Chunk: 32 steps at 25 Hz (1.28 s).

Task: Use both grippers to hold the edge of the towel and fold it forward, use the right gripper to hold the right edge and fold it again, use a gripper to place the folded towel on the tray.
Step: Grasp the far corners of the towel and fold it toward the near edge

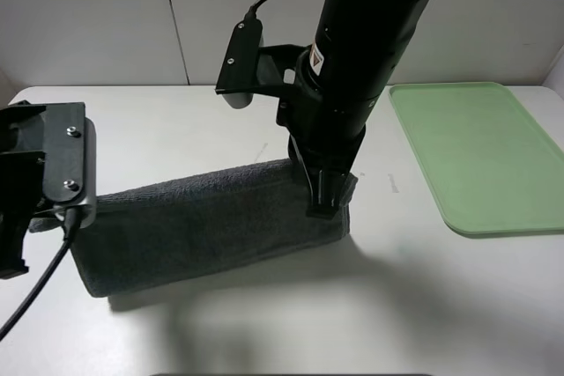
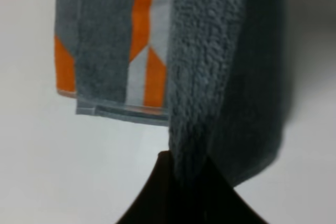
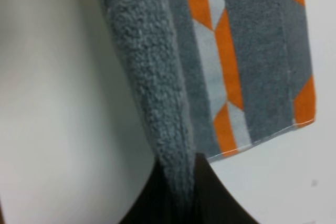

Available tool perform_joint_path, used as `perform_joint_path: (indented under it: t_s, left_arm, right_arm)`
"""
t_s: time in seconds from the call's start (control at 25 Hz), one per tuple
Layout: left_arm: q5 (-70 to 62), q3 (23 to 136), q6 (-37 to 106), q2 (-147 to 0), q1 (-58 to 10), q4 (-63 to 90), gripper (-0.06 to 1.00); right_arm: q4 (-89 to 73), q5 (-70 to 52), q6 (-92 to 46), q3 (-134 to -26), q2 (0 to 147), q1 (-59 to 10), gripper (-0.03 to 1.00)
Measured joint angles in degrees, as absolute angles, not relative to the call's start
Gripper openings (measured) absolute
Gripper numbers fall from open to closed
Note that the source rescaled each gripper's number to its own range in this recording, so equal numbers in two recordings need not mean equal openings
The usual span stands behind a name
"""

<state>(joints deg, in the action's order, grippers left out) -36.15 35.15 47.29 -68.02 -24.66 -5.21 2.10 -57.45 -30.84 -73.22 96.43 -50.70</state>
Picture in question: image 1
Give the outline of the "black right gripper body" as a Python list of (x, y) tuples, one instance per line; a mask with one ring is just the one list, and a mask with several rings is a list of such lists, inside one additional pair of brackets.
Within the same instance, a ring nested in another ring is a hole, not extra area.
[(298, 56), (294, 94), (278, 103), (277, 124), (296, 142), (306, 168), (348, 173), (366, 133), (375, 100), (355, 99), (348, 89), (321, 87), (310, 69), (309, 52)]

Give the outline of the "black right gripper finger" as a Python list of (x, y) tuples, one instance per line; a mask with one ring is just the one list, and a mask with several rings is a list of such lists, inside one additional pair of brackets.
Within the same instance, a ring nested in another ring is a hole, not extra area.
[(307, 215), (323, 219), (335, 217), (342, 208), (348, 175), (330, 167), (327, 160), (290, 147), (293, 182), (306, 189)]

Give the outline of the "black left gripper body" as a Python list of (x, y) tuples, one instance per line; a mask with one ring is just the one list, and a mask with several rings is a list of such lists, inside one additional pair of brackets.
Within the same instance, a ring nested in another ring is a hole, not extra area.
[(28, 272), (23, 244), (42, 198), (46, 108), (27, 101), (1, 110), (1, 278)]

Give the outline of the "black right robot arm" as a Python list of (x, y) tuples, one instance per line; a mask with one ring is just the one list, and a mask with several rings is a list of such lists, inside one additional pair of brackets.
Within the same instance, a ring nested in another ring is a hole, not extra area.
[(325, 0), (277, 121), (308, 188), (307, 213), (334, 217), (382, 89), (430, 0)]

